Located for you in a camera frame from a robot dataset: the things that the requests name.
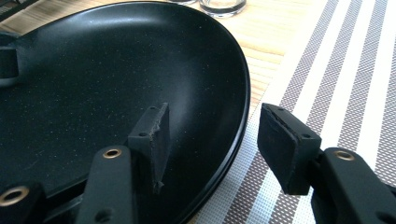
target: gray striped placemat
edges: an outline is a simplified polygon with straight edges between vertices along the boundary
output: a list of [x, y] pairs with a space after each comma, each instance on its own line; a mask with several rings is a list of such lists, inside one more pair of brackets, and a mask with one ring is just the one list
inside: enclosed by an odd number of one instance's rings
[[[396, 186], [396, 1], [318, 1], [315, 9], [262, 102], [291, 111], [322, 148], [356, 151]], [[260, 108], [197, 223], [315, 223], [312, 190], [284, 195], [257, 150]]]

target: nonstick pan surface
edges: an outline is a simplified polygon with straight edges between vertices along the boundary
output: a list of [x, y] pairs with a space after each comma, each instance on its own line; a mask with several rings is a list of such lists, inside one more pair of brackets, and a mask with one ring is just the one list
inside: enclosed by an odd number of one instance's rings
[[0, 88], [0, 188], [40, 182], [49, 197], [87, 178], [151, 105], [169, 103], [171, 154], [139, 221], [186, 221], [226, 174], [248, 120], [249, 76], [232, 35], [173, 4], [98, 7], [9, 44], [19, 76]]

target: black plastic bracket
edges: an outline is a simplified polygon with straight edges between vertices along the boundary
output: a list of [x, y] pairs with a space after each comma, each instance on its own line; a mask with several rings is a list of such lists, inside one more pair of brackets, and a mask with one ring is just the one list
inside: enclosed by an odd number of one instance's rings
[[[317, 223], [396, 223], [394, 195], [357, 153], [338, 147], [327, 148], [319, 169], [328, 192], [316, 195], [313, 209]], [[336, 208], [331, 217], [317, 216], [324, 210], [316, 210], [318, 197], [325, 193], [330, 194], [332, 202], [324, 201]]]
[[160, 193], [170, 152], [169, 142], [168, 103], [149, 107], [128, 136], [128, 147], [138, 157], [141, 190]]
[[12, 33], [0, 32], [0, 88], [14, 84], [19, 74], [17, 50], [11, 44], [17, 37]]
[[288, 110], [262, 104], [258, 147], [285, 193], [308, 193], [308, 162], [319, 154], [320, 143], [321, 138]]
[[40, 184], [18, 183], [0, 194], [0, 223], [41, 223], [45, 208], [46, 197]]
[[136, 223], [133, 167], [128, 147], [99, 150], [93, 158], [76, 223]]
[[396, 223], [396, 190], [347, 149], [320, 150], [320, 137], [289, 111], [262, 104], [258, 147], [287, 194], [305, 195], [318, 224]]

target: metal grommet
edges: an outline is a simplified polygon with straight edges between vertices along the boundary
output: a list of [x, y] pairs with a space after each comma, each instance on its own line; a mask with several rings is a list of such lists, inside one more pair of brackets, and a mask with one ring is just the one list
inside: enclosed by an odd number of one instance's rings
[[339, 159], [344, 160], [344, 161], [354, 161], [355, 160], [355, 157], [352, 154], [350, 154], [349, 152], [337, 150], [337, 151], [334, 151], [334, 154], [336, 157], [338, 157]]
[[121, 150], [117, 148], [111, 148], [103, 154], [103, 157], [106, 159], [113, 159], [118, 157], [121, 154]]
[[0, 195], [0, 207], [6, 207], [22, 201], [29, 194], [29, 189], [25, 186], [18, 186], [9, 189]]

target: frying pan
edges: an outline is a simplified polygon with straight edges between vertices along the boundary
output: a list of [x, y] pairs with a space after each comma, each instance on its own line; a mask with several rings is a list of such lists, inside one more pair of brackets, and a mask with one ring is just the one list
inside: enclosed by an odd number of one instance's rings
[[188, 220], [229, 169], [248, 119], [248, 66], [232, 35], [205, 14], [115, 4], [2, 45], [16, 50], [18, 76], [12, 85], [0, 78], [8, 83], [0, 85], [0, 188], [33, 180], [49, 200], [67, 198], [93, 155], [124, 144], [146, 108], [163, 102], [171, 137], [164, 187], [137, 196], [139, 221]]

